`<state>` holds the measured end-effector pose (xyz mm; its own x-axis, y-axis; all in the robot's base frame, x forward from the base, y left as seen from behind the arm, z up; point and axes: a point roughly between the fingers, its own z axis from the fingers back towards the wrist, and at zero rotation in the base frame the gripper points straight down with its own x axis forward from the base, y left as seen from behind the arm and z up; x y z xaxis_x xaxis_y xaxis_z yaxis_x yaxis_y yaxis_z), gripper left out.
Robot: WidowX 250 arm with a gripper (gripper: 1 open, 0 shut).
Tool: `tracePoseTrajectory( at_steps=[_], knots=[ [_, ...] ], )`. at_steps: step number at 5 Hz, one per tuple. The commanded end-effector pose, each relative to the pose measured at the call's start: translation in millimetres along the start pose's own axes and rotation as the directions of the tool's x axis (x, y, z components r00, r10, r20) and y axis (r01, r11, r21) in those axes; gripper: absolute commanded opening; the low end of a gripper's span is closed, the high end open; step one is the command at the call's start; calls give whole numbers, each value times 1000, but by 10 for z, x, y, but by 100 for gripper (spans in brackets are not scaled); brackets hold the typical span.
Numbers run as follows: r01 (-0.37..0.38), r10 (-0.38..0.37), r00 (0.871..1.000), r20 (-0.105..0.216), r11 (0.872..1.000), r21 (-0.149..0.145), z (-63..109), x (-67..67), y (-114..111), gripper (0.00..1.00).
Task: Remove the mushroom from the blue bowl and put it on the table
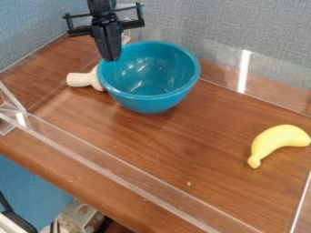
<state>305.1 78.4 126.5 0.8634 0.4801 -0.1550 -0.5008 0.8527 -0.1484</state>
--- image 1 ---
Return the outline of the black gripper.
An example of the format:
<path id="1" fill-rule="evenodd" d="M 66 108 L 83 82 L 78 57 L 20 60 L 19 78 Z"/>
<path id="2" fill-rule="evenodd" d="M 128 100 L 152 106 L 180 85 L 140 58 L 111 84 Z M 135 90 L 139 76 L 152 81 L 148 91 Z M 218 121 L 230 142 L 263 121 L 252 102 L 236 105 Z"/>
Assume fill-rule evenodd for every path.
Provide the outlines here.
<path id="1" fill-rule="evenodd" d="M 144 27 L 143 19 L 143 3 L 126 6 L 116 6 L 114 9 L 100 11 L 96 13 L 87 13 L 80 15 L 71 15 L 66 13 L 63 19 L 68 26 L 70 36 L 92 35 L 96 46 L 99 48 L 102 58 L 111 62 L 116 61 L 122 53 L 122 33 L 124 30 Z M 132 20 L 120 20 L 116 13 L 136 10 L 138 18 Z M 74 26 L 74 18 L 91 17 L 91 25 Z M 110 35 L 107 36 L 103 27 L 110 26 Z"/>

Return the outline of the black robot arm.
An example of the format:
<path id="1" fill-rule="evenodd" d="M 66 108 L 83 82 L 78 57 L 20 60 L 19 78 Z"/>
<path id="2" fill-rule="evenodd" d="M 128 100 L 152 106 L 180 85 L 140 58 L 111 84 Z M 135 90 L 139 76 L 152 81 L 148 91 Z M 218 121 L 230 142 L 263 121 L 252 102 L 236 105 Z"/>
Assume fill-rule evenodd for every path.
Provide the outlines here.
<path id="1" fill-rule="evenodd" d="M 67 13 L 63 19 L 68 26 L 68 36 L 90 35 L 96 43 L 102 58 L 107 62 L 116 61 L 122 54 L 122 34 L 126 30 L 144 27 L 143 4 L 136 2 L 132 6 L 116 7 L 116 0 L 88 0 L 88 13 L 71 15 Z M 123 21 L 118 12 L 136 10 L 138 18 Z M 91 24 L 74 26 L 74 18 L 91 17 Z"/>

